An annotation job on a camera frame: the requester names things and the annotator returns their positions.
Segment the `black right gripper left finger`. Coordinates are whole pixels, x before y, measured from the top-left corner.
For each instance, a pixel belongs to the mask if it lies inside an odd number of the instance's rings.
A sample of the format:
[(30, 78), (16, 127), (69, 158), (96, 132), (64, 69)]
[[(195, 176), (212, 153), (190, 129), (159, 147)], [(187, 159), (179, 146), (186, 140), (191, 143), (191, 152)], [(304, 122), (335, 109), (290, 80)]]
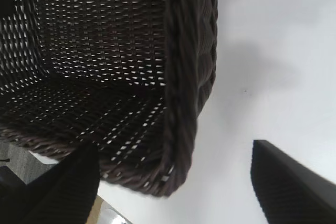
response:
[(100, 183), (95, 144), (79, 146), (25, 184), (1, 167), (1, 223), (86, 223)]

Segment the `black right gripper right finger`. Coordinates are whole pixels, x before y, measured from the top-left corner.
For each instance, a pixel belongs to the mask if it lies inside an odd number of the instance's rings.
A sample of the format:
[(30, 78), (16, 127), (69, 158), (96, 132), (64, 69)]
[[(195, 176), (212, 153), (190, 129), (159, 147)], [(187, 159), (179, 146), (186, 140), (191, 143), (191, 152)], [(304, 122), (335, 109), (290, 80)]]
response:
[(335, 223), (335, 184), (266, 140), (253, 142), (250, 176), (268, 223)]

